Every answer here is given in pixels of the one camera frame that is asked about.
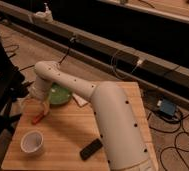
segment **green bowl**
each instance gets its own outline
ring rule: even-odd
[[[49,103],[51,105],[63,105],[69,102],[72,98],[72,92],[68,89],[53,83],[49,92]]]

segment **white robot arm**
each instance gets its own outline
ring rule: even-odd
[[[109,81],[95,85],[68,75],[61,72],[57,62],[53,61],[38,62],[35,73],[37,78],[30,90],[32,97],[45,100],[55,82],[91,103],[111,170],[155,171],[127,95],[121,87]]]

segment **chair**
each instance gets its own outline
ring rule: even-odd
[[[23,83],[24,76],[9,60],[0,42],[0,134],[4,129],[11,134],[15,129],[12,123],[20,119],[21,114],[10,116],[12,103],[17,98],[28,94],[27,83]]]

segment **white cup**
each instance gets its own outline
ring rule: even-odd
[[[29,156],[41,155],[44,152],[43,134],[39,131],[29,131],[21,139],[21,150]]]

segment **white bottle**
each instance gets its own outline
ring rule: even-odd
[[[52,22],[53,21],[52,11],[49,9],[47,3],[44,3],[44,5],[45,5],[45,9],[46,9],[46,11],[45,11],[45,13],[46,13],[46,20],[48,22]]]

